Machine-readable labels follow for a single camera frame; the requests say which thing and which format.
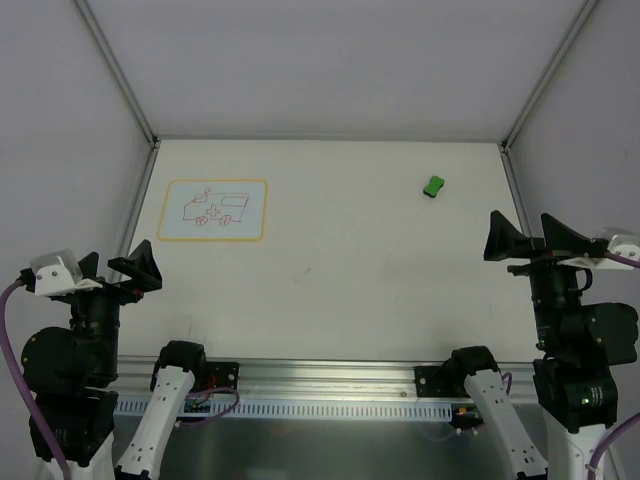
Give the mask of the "yellow-framed small whiteboard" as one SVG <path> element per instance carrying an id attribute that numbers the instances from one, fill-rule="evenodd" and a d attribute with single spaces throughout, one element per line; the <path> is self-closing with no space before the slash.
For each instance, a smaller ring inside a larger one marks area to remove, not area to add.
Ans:
<path id="1" fill-rule="evenodd" d="M 262 179 L 171 181 L 157 228 L 166 242 L 244 242 L 263 238 L 268 183 Z"/>

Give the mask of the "green bone-shaped eraser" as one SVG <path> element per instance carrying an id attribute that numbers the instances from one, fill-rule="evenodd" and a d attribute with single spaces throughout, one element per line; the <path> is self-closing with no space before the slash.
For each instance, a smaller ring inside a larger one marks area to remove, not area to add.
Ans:
<path id="1" fill-rule="evenodd" d="M 423 195 L 429 198 L 436 198 L 445 185 L 445 179 L 434 175 L 423 188 Z"/>

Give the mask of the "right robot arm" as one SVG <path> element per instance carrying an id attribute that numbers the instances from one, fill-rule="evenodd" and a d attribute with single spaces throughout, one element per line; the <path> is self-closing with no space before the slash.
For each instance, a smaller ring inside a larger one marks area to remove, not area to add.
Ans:
<path id="1" fill-rule="evenodd" d="M 532 443 L 487 347 L 452 351 L 432 378 L 474 402 L 508 478 L 600 479 L 609 446 L 639 420 L 617 421 L 619 393 L 611 374 L 612 367 L 638 359 L 639 316 L 624 303 L 585 305 L 582 296 L 594 271 L 638 268 L 639 237 L 620 229 L 587 237 L 550 214 L 541 224 L 542 236 L 529 237 L 492 212 L 483 257 L 512 260 L 508 272 L 530 284 L 536 347 L 543 354 L 532 363 L 533 383 L 547 453 Z"/>

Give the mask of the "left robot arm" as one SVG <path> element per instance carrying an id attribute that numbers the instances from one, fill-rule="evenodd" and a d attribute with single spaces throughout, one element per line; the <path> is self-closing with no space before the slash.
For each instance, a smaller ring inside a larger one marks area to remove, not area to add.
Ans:
<path id="1" fill-rule="evenodd" d="M 150 241 L 109 260 L 124 275 L 97 273 L 99 255 L 68 250 L 40 256 L 20 273 L 27 291 L 69 305 L 66 328 L 33 334 L 20 355 L 22 379 L 37 407 L 30 418 L 36 454 L 57 479 L 156 479 L 171 430 L 188 393 L 208 379 L 202 345 L 172 340 L 155 361 L 151 398 L 128 447 L 112 459 L 120 310 L 161 289 Z"/>

